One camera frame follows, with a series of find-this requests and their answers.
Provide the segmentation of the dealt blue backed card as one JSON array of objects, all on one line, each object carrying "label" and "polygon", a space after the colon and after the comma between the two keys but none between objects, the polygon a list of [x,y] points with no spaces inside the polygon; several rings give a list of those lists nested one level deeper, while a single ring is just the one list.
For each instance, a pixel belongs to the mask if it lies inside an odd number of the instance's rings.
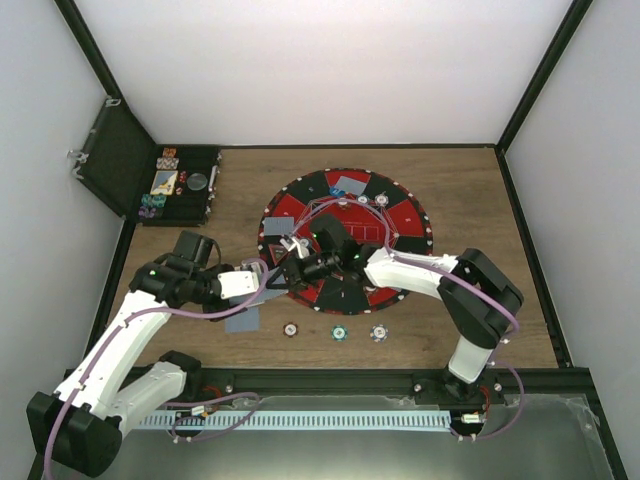
[{"label": "dealt blue backed card", "polygon": [[260,329],[260,313],[253,307],[225,319],[225,333],[249,333]]}]

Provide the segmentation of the purple chip stack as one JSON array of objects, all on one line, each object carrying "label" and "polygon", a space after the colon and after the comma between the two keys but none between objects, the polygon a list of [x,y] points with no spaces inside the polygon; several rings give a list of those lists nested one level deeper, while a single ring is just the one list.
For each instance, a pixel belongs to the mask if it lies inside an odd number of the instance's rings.
[{"label": "purple chip stack", "polygon": [[389,335],[388,328],[383,324],[374,325],[370,330],[370,338],[376,342],[384,342]]}]

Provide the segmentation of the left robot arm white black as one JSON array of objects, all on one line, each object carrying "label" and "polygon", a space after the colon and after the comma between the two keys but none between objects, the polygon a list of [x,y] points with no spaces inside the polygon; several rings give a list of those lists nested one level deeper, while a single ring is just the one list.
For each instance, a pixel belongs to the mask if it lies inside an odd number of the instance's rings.
[{"label": "left robot arm white black", "polygon": [[26,413],[44,478],[53,478],[54,464],[96,478],[159,407],[203,408],[202,366],[189,355],[169,351],[142,377],[125,380],[169,319],[189,314],[184,305],[201,306],[199,319],[221,320],[246,311],[264,292],[270,272],[262,259],[210,266],[219,250],[209,237],[182,232],[172,251],[136,271],[115,318],[80,365],[53,393],[32,397]]}]

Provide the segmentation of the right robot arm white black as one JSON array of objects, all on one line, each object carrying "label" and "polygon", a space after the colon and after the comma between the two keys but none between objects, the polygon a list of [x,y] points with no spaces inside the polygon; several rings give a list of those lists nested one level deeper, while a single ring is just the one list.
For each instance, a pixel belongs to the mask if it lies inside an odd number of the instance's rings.
[{"label": "right robot arm white black", "polygon": [[339,274],[353,285],[407,290],[440,300],[459,333],[442,388],[455,402],[471,400],[498,346],[520,329],[516,315],[524,297],[513,282],[478,249],[431,256],[361,243],[331,214],[313,219],[310,230],[318,246],[313,253],[306,252],[296,236],[284,236],[289,252],[271,273],[268,288],[300,292]]}]

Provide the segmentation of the teal chip stack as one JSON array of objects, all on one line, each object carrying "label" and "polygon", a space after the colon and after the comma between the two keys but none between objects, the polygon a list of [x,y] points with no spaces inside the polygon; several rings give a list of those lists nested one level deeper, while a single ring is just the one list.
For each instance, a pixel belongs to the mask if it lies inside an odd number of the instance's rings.
[{"label": "teal chip stack", "polygon": [[348,330],[342,325],[336,325],[331,329],[331,338],[335,341],[344,341],[348,337]]}]

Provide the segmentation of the triangular all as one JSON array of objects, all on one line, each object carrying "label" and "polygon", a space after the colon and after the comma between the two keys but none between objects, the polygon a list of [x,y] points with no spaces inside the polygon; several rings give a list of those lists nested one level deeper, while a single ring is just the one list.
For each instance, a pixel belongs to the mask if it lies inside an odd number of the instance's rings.
[{"label": "triangular all", "polygon": [[272,263],[274,265],[278,265],[283,258],[288,254],[287,249],[282,245],[270,244],[269,245],[269,253],[271,256]]}]

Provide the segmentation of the brown 100 chip stack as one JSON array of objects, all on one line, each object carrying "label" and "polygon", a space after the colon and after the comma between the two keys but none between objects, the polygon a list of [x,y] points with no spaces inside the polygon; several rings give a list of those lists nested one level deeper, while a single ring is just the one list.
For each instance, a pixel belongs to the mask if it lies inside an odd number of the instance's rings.
[{"label": "brown 100 chip stack", "polygon": [[292,338],[299,332],[298,326],[295,323],[287,323],[283,326],[283,333],[285,336]]}]

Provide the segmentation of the blue small blind button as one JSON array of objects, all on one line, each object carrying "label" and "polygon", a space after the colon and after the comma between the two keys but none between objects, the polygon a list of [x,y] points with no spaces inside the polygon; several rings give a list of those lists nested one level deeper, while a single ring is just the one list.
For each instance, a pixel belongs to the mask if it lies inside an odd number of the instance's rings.
[{"label": "blue small blind button", "polygon": [[336,198],[340,198],[343,195],[343,191],[339,188],[336,188],[335,186],[332,186],[329,189],[329,193]]}]

